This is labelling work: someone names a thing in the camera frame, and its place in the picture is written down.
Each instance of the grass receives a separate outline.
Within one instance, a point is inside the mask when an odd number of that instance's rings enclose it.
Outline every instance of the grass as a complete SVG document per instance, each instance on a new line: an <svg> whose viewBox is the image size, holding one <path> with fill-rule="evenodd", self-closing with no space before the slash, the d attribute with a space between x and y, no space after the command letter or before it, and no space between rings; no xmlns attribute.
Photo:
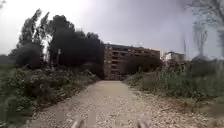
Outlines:
<svg viewBox="0 0 224 128"><path fill-rule="evenodd" d="M0 69L0 126L19 127L34 112L56 104L95 82L65 70Z"/></svg>

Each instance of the gravel path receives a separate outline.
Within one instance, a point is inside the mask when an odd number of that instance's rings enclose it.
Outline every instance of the gravel path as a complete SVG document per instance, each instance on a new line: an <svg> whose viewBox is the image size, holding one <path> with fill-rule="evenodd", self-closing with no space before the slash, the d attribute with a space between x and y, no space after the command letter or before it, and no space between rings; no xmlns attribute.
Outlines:
<svg viewBox="0 0 224 128"><path fill-rule="evenodd" d="M152 128L196 128L207 122L200 115L178 113L165 99L136 93L122 82L101 81L38 113L25 127L70 128L76 119L84 119L88 128L134 128L138 120Z"/></svg>

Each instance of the apartment building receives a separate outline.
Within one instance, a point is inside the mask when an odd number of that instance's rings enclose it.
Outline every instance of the apartment building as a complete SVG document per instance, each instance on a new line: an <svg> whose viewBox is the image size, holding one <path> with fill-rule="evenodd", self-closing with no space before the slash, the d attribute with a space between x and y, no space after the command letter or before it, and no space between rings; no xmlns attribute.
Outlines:
<svg viewBox="0 0 224 128"><path fill-rule="evenodd" d="M160 58L160 51L158 50L114 44L105 44L104 54L104 73L108 80L122 79L128 56L155 56Z"/></svg>

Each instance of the shrub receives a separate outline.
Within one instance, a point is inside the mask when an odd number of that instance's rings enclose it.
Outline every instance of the shrub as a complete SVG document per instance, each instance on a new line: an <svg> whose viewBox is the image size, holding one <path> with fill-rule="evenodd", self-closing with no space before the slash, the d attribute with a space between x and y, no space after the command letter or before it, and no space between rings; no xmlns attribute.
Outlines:
<svg viewBox="0 0 224 128"><path fill-rule="evenodd" d="M203 77L190 77L184 72L152 72L130 82L138 83L138 88L150 93L163 93L166 96L194 98L198 101L224 96L223 76L215 74Z"/></svg>
<svg viewBox="0 0 224 128"><path fill-rule="evenodd" d="M93 80L71 71L12 69L0 79L0 124L21 125L35 111L72 96Z"/></svg>
<svg viewBox="0 0 224 128"><path fill-rule="evenodd" d="M130 56L125 64L125 73L135 74L139 70L142 72L154 71L161 66L161 60L156 57Z"/></svg>

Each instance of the white sky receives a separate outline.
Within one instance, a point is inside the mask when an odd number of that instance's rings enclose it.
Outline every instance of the white sky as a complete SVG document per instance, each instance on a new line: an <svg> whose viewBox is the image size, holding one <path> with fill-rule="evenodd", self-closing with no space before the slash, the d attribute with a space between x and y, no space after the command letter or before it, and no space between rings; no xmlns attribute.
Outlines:
<svg viewBox="0 0 224 128"><path fill-rule="evenodd" d="M24 21L40 8L65 15L77 28L94 32L105 43L144 46L197 54L192 40L193 16L178 0L7 0L0 10L0 54L15 47ZM220 57L216 31L209 29L205 53Z"/></svg>

